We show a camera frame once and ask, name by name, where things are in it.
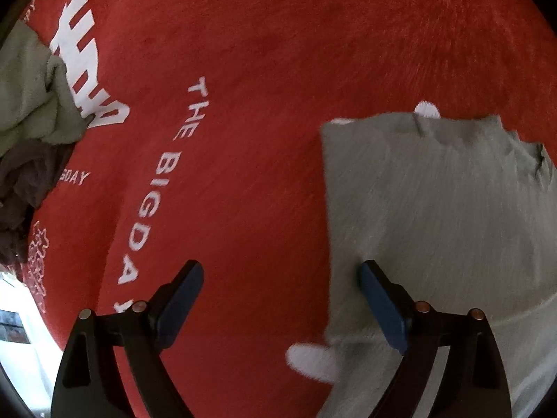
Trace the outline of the grey small garment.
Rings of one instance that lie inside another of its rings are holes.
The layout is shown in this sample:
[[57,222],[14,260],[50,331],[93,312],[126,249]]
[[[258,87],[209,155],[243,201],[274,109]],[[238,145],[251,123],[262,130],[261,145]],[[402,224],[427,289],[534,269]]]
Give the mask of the grey small garment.
[[356,284],[375,261],[436,310],[483,310],[529,415],[556,376],[556,169],[500,118],[389,113],[321,131],[329,218],[326,339],[341,373],[320,413],[362,417],[395,374]]

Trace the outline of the dark brown crumpled garment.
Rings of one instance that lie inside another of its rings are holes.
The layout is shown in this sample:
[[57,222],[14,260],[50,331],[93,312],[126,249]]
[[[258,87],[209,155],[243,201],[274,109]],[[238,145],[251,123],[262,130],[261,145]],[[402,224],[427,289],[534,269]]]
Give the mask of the dark brown crumpled garment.
[[35,210],[57,185],[74,145],[25,140],[1,158],[1,263],[28,260],[28,235]]

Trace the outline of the olive green crumpled garment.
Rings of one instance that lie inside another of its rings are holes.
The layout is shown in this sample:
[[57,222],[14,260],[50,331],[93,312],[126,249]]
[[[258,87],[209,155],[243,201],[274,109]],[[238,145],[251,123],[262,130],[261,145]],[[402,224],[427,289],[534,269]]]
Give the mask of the olive green crumpled garment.
[[64,61],[18,21],[1,48],[1,153],[20,141],[79,141],[87,123],[74,103]]

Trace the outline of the red printed blanket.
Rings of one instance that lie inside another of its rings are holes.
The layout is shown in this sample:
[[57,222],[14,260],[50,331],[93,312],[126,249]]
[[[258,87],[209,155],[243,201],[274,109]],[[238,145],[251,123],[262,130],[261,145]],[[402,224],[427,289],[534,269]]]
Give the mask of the red printed blanket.
[[196,417],[324,417],[321,131],[389,113],[500,118],[556,169],[556,36],[531,0],[34,0],[92,117],[36,213],[25,281],[58,345],[188,260],[162,360]]

